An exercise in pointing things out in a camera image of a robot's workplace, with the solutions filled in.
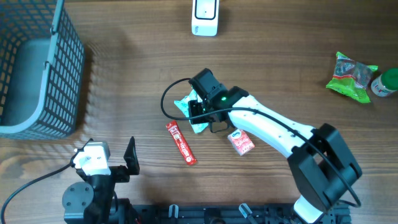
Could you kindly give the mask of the pale teal snack packet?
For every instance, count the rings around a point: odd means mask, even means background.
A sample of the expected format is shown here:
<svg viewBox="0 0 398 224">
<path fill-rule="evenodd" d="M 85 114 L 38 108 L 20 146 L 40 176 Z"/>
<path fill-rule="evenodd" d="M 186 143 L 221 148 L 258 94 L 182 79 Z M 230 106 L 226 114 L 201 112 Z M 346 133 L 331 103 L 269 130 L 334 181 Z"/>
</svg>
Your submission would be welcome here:
<svg viewBox="0 0 398 224">
<path fill-rule="evenodd" d="M 195 90 L 192 90 L 189 95 L 185 96 L 180 101 L 174 101 L 175 106 L 184 114 L 185 117 L 189 117 L 188 102 L 191 100 L 197 100 L 201 103 L 203 100 L 197 95 Z M 191 125 L 195 134 L 199 134 L 208 127 L 208 123 L 192 124 Z"/>
</svg>

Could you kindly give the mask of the red snack wrapper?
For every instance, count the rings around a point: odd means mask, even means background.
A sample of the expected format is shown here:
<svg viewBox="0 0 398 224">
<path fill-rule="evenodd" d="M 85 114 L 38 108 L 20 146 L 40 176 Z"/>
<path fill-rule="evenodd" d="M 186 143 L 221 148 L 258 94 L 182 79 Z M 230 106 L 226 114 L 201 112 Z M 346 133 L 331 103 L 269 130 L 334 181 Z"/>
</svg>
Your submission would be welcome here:
<svg viewBox="0 0 398 224">
<path fill-rule="evenodd" d="M 197 163 L 195 156 L 193 155 L 190 146 L 185 140 L 178 124 L 176 121 L 169 122 L 166 126 L 167 131 L 173 137 L 176 146 L 178 147 L 184 161 L 188 166 L 193 166 Z"/>
</svg>

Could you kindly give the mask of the small red snack packet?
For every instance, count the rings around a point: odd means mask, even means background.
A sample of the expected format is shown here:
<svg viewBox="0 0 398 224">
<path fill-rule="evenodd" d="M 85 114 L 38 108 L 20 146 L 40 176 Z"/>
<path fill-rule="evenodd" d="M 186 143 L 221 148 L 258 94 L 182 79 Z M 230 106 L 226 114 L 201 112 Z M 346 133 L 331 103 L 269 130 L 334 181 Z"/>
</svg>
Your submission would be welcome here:
<svg viewBox="0 0 398 224">
<path fill-rule="evenodd" d="M 255 145 L 250 140 L 249 136 L 241 129 L 236 129 L 229 134 L 228 140 L 240 156 L 243 156 L 251 149 L 255 148 Z"/>
</svg>

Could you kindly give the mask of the green clear snack bag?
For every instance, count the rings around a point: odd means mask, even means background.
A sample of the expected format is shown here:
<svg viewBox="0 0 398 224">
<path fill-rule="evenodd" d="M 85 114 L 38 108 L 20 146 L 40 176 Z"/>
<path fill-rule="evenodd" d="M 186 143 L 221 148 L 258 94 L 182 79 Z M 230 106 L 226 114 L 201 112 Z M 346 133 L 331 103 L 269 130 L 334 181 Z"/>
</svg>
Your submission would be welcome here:
<svg viewBox="0 0 398 224">
<path fill-rule="evenodd" d="M 348 96 L 359 103 L 370 103 L 367 89 L 377 70 L 377 65 L 365 65 L 337 52 L 333 76 L 326 88 Z"/>
</svg>

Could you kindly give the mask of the green lid jar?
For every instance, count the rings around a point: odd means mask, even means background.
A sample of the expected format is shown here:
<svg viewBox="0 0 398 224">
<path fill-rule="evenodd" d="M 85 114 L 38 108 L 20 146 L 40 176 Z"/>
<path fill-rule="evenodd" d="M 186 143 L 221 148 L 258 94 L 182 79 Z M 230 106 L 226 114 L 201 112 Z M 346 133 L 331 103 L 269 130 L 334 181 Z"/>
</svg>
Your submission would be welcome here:
<svg viewBox="0 0 398 224">
<path fill-rule="evenodd" d="M 397 68 L 382 73 L 371 83 L 372 92 L 380 97 L 389 96 L 398 89 Z"/>
</svg>

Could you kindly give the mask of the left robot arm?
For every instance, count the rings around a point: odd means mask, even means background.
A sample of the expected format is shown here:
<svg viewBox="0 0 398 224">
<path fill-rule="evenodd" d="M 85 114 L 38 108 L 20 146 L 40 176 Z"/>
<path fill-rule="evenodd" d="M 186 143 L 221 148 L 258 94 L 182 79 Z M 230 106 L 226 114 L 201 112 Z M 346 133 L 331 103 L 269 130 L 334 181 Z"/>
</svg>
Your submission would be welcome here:
<svg viewBox="0 0 398 224">
<path fill-rule="evenodd" d="M 76 150 L 72 167 L 81 182 L 70 185 L 63 193 L 66 223 L 140 223 L 141 217 L 127 198 L 118 198 L 115 186 L 128 183 L 139 175 L 135 139 L 130 138 L 123 155 L 124 165 L 109 166 L 109 145 L 90 139 Z"/>
</svg>

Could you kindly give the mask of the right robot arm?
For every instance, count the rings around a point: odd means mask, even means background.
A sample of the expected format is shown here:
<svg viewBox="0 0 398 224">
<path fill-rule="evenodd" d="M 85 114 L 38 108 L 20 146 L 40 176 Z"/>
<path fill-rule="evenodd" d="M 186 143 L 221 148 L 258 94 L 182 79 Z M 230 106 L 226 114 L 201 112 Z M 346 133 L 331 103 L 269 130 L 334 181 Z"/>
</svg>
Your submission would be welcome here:
<svg viewBox="0 0 398 224">
<path fill-rule="evenodd" d="M 188 82 L 202 100 L 188 104 L 191 123 L 225 122 L 263 140 L 287 159 L 300 192 L 290 221 L 316 223 L 344 202 L 346 192 L 354 198 L 353 206 L 360 207 L 352 185 L 362 170 L 335 127 L 325 123 L 314 128 L 292 121 L 238 86 L 227 89 L 208 68 Z"/>
</svg>

